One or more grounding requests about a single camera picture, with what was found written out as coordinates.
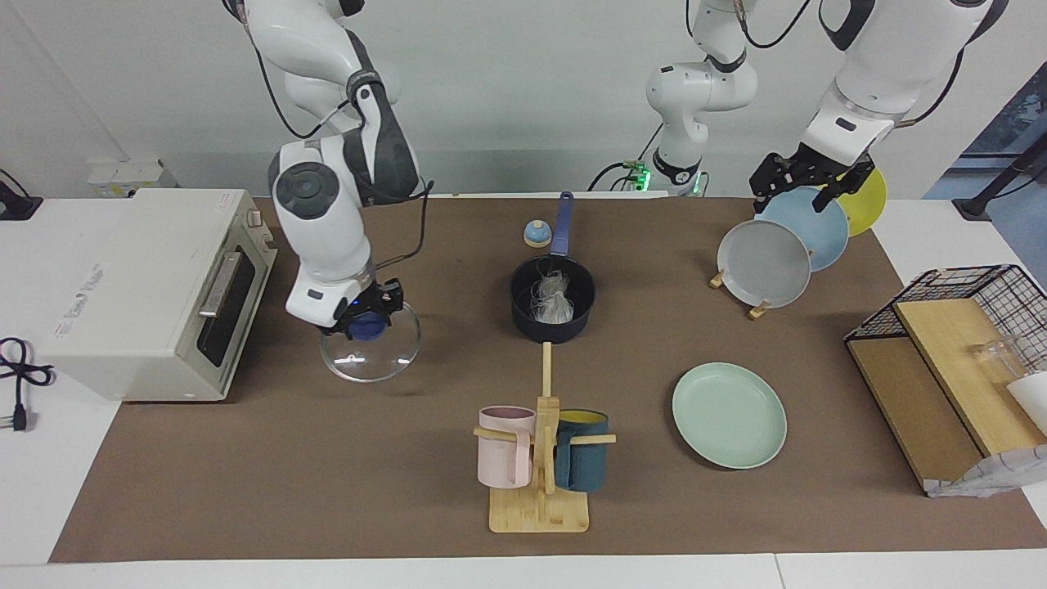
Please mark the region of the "grey plate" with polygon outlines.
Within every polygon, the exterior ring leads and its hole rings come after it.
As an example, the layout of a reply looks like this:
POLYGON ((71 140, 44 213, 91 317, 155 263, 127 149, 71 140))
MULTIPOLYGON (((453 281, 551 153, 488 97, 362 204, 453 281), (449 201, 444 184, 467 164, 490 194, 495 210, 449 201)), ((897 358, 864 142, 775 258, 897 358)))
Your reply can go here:
POLYGON ((801 239, 783 225, 754 219, 732 227, 717 250, 717 268, 752 271, 766 285, 770 309, 790 305, 807 291, 811 260, 801 239))

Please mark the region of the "brown table mat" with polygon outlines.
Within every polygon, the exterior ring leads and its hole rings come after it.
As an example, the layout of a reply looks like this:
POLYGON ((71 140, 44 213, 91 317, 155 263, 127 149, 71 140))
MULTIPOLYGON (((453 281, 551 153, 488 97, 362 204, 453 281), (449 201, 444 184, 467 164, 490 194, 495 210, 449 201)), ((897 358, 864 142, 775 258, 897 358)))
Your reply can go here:
POLYGON ((587 329, 553 352, 553 392, 609 414, 618 440, 587 533, 496 534, 476 480, 478 410, 533 406, 540 346, 511 321, 521 227, 545 199, 435 199, 418 257, 393 268, 421 352, 384 383, 330 373, 285 313, 281 251, 220 405, 126 405, 101 445, 53 562, 448 556, 989 551, 1047 546, 1020 492, 925 497, 844 344, 901 289, 874 235, 749 321, 707 280, 745 199, 578 199, 571 253, 591 268, 587 329), (788 439, 754 470, 710 465, 671 415, 706 362, 761 376, 788 439))

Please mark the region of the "wooden mug tree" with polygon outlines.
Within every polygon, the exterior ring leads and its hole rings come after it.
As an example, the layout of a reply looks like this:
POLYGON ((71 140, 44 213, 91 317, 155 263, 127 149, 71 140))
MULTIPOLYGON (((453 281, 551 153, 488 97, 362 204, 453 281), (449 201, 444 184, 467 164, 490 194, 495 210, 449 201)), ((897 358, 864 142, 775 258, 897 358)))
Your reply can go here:
POLYGON ((536 400, 534 434, 512 429, 476 425, 474 436, 514 444, 514 455, 521 456, 527 444, 527 466, 531 478, 526 486, 491 488, 488 527, 491 533, 587 533, 591 528, 588 496, 555 484, 556 434, 560 423, 560 399, 552 394, 553 344, 542 344, 542 387, 536 400))

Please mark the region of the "yellow plate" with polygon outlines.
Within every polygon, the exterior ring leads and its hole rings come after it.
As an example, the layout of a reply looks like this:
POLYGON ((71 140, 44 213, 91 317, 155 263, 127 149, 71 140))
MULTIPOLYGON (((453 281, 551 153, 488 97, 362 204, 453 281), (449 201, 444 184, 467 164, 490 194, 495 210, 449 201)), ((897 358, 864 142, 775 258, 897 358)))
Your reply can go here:
POLYGON ((874 169, 857 192, 841 194, 836 201, 848 220, 848 237, 870 230, 887 203, 887 183, 879 169, 874 169))

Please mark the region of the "white toaster oven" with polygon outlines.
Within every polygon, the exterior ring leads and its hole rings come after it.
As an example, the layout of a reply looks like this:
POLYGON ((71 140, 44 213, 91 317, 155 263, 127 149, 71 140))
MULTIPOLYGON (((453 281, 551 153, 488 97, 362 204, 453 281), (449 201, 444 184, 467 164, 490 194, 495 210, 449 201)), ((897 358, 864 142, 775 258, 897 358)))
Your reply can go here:
POLYGON ((143 189, 39 350, 116 402, 221 402, 276 253, 247 191, 143 189))

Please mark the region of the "light green plate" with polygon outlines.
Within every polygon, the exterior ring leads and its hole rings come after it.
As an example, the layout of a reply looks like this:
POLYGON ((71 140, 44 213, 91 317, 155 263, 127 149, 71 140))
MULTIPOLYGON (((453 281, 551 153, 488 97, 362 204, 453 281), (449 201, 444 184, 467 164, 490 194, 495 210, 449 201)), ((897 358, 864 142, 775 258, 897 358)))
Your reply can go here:
POLYGON ((782 400, 758 373, 728 362, 693 366, 676 382, 671 414, 699 457, 732 470, 774 460, 788 438, 782 400))

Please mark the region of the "white cup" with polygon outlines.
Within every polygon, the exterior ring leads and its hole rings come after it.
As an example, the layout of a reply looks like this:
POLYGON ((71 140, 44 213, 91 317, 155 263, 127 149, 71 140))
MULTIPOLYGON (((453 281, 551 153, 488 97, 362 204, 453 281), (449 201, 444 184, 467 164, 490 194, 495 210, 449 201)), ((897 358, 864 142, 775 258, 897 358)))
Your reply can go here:
POLYGON ((1009 394, 1047 437, 1047 371, 1027 373, 1006 384, 1009 394))

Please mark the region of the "black stand foot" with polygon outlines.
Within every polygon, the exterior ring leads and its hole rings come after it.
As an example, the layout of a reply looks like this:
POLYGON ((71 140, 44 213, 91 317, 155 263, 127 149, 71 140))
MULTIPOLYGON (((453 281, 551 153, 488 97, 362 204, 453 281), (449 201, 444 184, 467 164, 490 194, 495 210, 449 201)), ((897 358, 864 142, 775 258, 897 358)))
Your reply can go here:
POLYGON ((18 179, 0 168, 0 221, 29 220, 43 201, 44 198, 30 195, 18 179))
POLYGON ((987 206, 994 199, 1009 195, 1011 191, 1020 190, 1022 184, 1016 189, 1006 191, 1013 179, 1025 174, 1035 164, 1040 158, 1047 157, 1047 131, 1044 131, 1035 141, 1027 148, 1006 169, 1003 169, 997 178, 983 187, 976 196, 971 198, 952 199, 952 205, 959 216, 972 223, 990 223, 992 217, 987 213, 987 206))

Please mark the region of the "clear glass cup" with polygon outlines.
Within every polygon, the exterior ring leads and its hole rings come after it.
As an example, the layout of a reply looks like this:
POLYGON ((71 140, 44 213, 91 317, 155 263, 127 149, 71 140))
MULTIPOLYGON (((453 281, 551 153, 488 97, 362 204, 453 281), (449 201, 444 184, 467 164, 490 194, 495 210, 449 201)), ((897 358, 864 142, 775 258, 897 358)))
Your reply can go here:
POLYGON ((973 344, 970 352, 990 376, 992 383, 1007 385, 1031 373, 1026 365, 1028 340, 1007 335, 984 344, 973 344))

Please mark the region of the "wooden plate rack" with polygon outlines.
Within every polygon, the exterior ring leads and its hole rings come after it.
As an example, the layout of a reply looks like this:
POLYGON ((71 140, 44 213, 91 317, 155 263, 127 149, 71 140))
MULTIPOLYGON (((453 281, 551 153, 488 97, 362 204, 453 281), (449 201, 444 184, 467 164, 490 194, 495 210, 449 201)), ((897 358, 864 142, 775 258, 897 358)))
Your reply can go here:
POLYGON ((766 285, 755 272, 736 271, 728 265, 721 265, 717 273, 708 281, 711 290, 723 290, 730 297, 737 299, 741 304, 748 305, 748 319, 759 320, 768 312, 768 295, 766 285))

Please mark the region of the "white wall socket box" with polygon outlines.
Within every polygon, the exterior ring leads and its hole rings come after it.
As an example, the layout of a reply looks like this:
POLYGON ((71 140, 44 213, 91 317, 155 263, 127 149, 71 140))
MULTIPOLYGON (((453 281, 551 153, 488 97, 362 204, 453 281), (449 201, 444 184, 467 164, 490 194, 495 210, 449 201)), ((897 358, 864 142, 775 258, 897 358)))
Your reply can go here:
POLYGON ((141 189, 175 189, 178 183, 161 160, 94 164, 88 186, 101 198, 128 198, 141 189))

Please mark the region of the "dark teal mug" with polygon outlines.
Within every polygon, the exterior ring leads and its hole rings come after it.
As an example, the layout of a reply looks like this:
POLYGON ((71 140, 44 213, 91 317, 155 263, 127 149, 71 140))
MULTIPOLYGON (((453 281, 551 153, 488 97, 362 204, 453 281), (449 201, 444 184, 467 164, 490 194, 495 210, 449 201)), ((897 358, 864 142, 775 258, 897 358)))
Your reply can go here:
POLYGON ((602 411, 565 409, 559 412, 554 455, 557 488, 598 492, 606 478, 607 447, 603 443, 573 444, 579 436, 609 432, 609 417, 602 411))

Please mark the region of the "white plastic bag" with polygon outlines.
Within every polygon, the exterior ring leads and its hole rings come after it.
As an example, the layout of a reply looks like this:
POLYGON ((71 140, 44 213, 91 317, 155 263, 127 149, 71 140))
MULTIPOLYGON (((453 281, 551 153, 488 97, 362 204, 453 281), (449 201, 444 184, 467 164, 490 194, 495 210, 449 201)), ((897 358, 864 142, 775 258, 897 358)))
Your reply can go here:
POLYGON ((551 256, 542 256, 533 266, 535 278, 528 287, 528 315, 538 323, 562 325, 573 319, 569 299, 571 275, 551 256))

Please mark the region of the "glass lid with blue knob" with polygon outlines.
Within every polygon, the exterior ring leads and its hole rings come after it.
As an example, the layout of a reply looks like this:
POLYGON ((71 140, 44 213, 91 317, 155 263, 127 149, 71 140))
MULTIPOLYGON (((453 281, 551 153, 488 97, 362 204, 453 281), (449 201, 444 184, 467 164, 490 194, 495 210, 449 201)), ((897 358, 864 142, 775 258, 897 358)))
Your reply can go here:
POLYGON ((319 336, 326 366, 352 383, 381 383, 403 372, 420 347, 421 321, 408 303, 388 317, 364 312, 347 329, 319 336))

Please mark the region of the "pink mug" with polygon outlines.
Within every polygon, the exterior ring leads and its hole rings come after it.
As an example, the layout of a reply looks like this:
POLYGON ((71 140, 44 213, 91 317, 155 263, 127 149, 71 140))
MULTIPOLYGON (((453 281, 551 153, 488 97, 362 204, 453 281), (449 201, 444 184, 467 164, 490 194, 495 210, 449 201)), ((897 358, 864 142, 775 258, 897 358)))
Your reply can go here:
POLYGON ((489 406, 478 426, 509 434, 507 440, 478 437, 478 482, 489 488, 527 488, 532 481, 532 437, 537 414, 530 407, 489 406))

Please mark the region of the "light blue plate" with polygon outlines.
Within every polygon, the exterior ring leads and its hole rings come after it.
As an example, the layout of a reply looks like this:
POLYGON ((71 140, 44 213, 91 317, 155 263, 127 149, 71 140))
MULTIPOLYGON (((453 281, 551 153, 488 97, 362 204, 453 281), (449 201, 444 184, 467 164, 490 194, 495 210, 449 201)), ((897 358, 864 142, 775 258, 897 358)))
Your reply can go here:
POLYGON ((821 212, 814 210, 816 187, 796 187, 771 198, 756 219, 787 227, 807 248, 811 271, 829 268, 840 259, 849 241, 849 221, 841 205, 831 200, 821 212))

